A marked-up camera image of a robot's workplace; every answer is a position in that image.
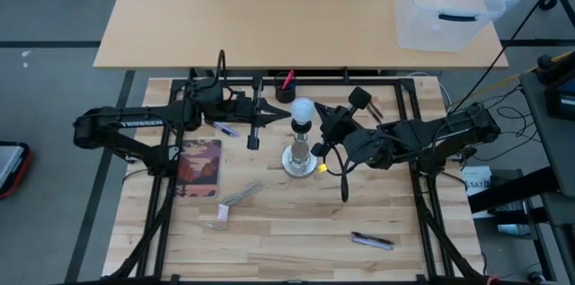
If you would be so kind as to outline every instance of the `black metal frame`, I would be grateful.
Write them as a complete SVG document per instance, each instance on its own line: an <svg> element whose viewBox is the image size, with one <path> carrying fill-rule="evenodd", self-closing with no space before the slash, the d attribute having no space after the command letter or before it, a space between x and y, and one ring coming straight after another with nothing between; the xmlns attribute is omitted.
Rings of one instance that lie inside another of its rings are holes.
<svg viewBox="0 0 575 285"><path fill-rule="evenodd" d="M350 78L347 70L343 71L344 75L342 77L342 79L309 79L309 78L299 78L297 83L299 85L371 85L371 86L391 86L394 88L395 90L395 96L397 99L397 105L398 105L398 112L399 112L399 116L401 120L408 120L408 115L407 115L407 107L405 104L405 100L403 97L403 91L406 91L409 95L410 98L410 106L411 106L411 111L413 113L413 118L414 119L421 119L421 114L420 114L420 106L419 106L419 101L417 98L417 94L416 94L416 90L415 90L415 84L412 78L399 78L399 79L371 79L371 80L367 80L367 79L353 79ZM190 78L195 76L195 70L191 69L190 70ZM173 80L172 81L172 86L171 86L171 91L170 91L170 101L169 102L173 102L176 100L177 94L180 90L182 90L182 88L186 85L186 80ZM243 86L243 85L251 85L252 84L252 80L251 79L228 79L228 83L231 86ZM273 85L273 79L269 78L269 79L264 79L263 81L264 85ZM164 131L162 134L162 140L161 143L163 145L167 145L168 143L168 138L170 137L170 131L164 127ZM183 139L183 133L180 133L177 138L176 138L176 144L180 145L180 143L182 142ZM431 246L431 238L429 235L429 224L426 222L424 216L426 214L428 214L429 216L429 209L427 208L427 205L425 203L425 200L423 199L422 196L422 192L421 192L421 184L420 184L420 175L417 171L415 171L414 169L414 165L409 165L410 167L410 174L411 174L411 184L412 184L412 188L413 188L413 196L415 199L415 206L416 206L416 210L418 213L418 224L420 226L420 236L421 236L421 243L422 243L422 247L423 247L423 254L425 257L425 261L426 261L426 265L427 265L427 271L428 271L428 276L429 276L429 280L427 281L425 279L425 277L423 275L417 275L417 280L416 281L378 281L378 282L370 282L370 281L333 281L333 282L318 282L321 283L322 285L328 285L328 284L332 284L332 285L347 285L347 284L361 284L361 285L375 285L375 284L388 284L388 285L412 285L412 284L418 284L418 285L422 285L422 284L428 284L428 283L433 283L433 284L454 284L454 285L458 285L458 284L484 284L486 281L486 278L456 278L454 277L454 270L453 270L453 265L451 262L451 258L449 256L449 254L447 253L447 249L444 248L443 246L440 246L441 249L441 259L442 262L444 264L444 269L445 269L445 276L439 276L438 272L436 270L436 265L435 265L435 260L434 260L434 256L433 256L433 249ZM170 284L170 285L184 285L184 284L189 284L189 285L197 285L200 283L209 283L211 285L219 285L219 284L228 284L230 282L223 282L223 281L209 281L209 282L205 282L205 281L179 281L179 276L178 275L173 275L172 280L170 281L161 281L161 277L162 277L162 271L163 271L163 267L164 267L164 256L165 256L165 249L166 249L166 244L167 244L167 240L168 240L168 229L170 226L170 217L171 217L171 213L172 213L172 209L173 209L173 195L175 192L175 181L177 178L177 174L171 175L168 178L168 187L166 189L166 198L168 199L168 201L165 203L167 204L167 211L164 212L159 212L156 214L156 210L158 207L158 199L159 199L159 195L160 195L160 189L161 189L161 184L162 184L162 177L154 177L154 182L152 185L152 189L150 191L150 201L148 204L148 211L146 214L146 223L145 223L145 229L149 229L153 224L155 224L155 226L157 227L157 223L159 220L159 215L163 214L164 216L162 217L162 222L161 222L161 226L160 226L160 235L159 235L159 243L157 246L157 250L155 252L155 266L154 266L154 273L153 276L145 276L146 274L146 267L147 267L147 258L148 255L150 255L149 253L149 244L151 242L151 239L155 236L155 233L153 233L152 235L148 235L148 237L146 238L146 241L144 241L144 245L140 246L140 250L143 249L144 251L142 252L141 256L139 257L138 261L137 261L137 267L136 267L136 277L134 278L129 278L128 275L130 274L131 270L124 270L121 271L120 273L115 273L115 276L117 277L113 277L114 275L112 275L112 277L110 278L103 278L99 281L89 281L89 282L82 282L82 284L90 284L90 285L104 285L104 284ZM427 183L431 184L431 177L427 176ZM435 187L429 187L429 202L431 204L431 212L433 214L434 219L437 221L438 223L438 228L441 232L445 232L444 229L444 224L443 224L443 218L442 218L442 214L441 214L441 207L439 204L439 199L438 199L438 193L437 193L437 188ZM74 269L75 266L81 266L82 260L83 260L83 256L79 256L78 254L73 256L72 261L70 262L70 270ZM68 275L66 276L66 283L76 283L77 281L77 274L73 274L70 273L70 270L68 271ZM234 285L264 285L264 284L298 284L298 283L310 283L313 284L313 282L308 282L308 281L296 281L296 282L268 282L268 281L248 281L248 282L231 282ZM514 282L506 282L506 281L500 281L500 284L512 284Z"/></svg>

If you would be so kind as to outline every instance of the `bin handle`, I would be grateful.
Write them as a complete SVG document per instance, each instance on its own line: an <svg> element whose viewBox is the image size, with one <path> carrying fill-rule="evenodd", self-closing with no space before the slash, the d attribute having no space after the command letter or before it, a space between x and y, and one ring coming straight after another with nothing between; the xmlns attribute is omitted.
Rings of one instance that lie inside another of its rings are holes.
<svg viewBox="0 0 575 285"><path fill-rule="evenodd" d="M453 21L453 22L475 22L477 21L477 17L440 14L439 20Z"/></svg>

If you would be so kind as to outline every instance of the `clear plastic bin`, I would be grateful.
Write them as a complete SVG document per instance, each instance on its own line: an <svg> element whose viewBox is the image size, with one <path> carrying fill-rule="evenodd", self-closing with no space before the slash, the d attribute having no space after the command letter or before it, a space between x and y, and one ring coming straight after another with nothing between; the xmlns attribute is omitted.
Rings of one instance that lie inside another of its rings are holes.
<svg viewBox="0 0 575 285"><path fill-rule="evenodd" d="M504 0L395 0L402 48L457 52L505 12Z"/></svg>

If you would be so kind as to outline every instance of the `light wood desk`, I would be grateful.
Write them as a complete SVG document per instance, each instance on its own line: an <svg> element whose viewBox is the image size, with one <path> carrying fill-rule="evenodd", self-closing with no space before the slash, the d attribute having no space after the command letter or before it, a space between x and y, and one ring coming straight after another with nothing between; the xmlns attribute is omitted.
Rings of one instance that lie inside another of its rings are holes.
<svg viewBox="0 0 575 285"><path fill-rule="evenodd" d="M423 119L444 116L437 79L415 80ZM144 105L167 104L171 83L171 79L151 79ZM374 104L381 109L385 121L399 120L391 86L365 88L373 94ZM352 89L353 86L299 86L297 93L336 106L348 103ZM273 88L267 86L263 96L272 105L288 109L288 105L275 101ZM366 127L375 126L366 111L358 111L354 118ZM309 133L312 143L320 135L317 114L313 124ZM315 173L296 180L282 170L281 153L293 140L290 120L261 129L259 151L245 148L248 126L233 127L242 135L240 138L229 138L206 125L184 137L222 140L219 194L215 199L175 199L164 261L165 279L178 273L183 280L211 281L414 281L416 273L426 273L407 165L394 165L389 171L358 166L349 176L349 202L342 203L339 177ZM157 145L161 134L157 128L138 129L136 139ZM333 161L328 156L328 165L336 167ZM128 173L142 168L143 164L130 165ZM447 170L459 175L452 165ZM216 219L217 204L255 180L261 181L264 189L230 209L229 228L208 228L207 223ZM126 180L103 274L114 272L142 235L152 181L146 173ZM464 186L440 175L438 195L447 234L480 271L481 250ZM395 241L397 246L386 251L354 244L348 239L350 231L380 235ZM441 273L436 238L431 239ZM155 255L148 258L149 274Z"/></svg>
<svg viewBox="0 0 575 285"><path fill-rule="evenodd" d="M401 49L394 0L117 0L95 67L485 69L493 25L459 53ZM496 68L506 68L502 57Z"/></svg>

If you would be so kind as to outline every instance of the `red marker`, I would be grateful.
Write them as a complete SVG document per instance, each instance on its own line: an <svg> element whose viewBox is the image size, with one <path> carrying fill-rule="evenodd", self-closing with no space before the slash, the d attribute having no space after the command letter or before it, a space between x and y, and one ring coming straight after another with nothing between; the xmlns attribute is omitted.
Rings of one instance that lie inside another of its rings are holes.
<svg viewBox="0 0 575 285"><path fill-rule="evenodd" d="M289 74L287 74L286 80L284 81L284 84L281 86L282 90L286 90L286 88L288 88L289 82L291 81L291 79L294 77L294 69L291 69L289 71Z"/></svg>

